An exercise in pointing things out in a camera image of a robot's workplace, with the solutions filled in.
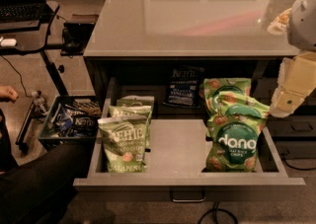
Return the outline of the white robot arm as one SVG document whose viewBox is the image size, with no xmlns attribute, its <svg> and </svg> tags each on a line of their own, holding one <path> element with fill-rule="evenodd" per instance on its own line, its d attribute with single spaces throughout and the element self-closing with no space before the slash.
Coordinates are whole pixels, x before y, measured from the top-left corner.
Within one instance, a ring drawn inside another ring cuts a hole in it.
<svg viewBox="0 0 316 224">
<path fill-rule="evenodd" d="M 273 35 L 287 35 L 290 45 L 299 49 L 279 67 L 277 87 L 270 114 L 286 117 L 295 112 L 316 89 L 316 0 L 296 0 L 268 26 Z"/>
</svg>

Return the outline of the person's right hand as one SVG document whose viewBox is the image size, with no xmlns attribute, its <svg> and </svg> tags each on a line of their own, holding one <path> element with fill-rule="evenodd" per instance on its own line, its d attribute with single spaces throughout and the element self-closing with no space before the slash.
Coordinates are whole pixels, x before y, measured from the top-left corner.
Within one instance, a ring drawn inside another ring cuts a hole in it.
<svg viewBox="0 0 316 224">
<path fill-rule="evenodd" d="M 15 103 L 19 95 L 17 91 L 11 86 L 0 86 L 0 102 Z"/>
</svg>

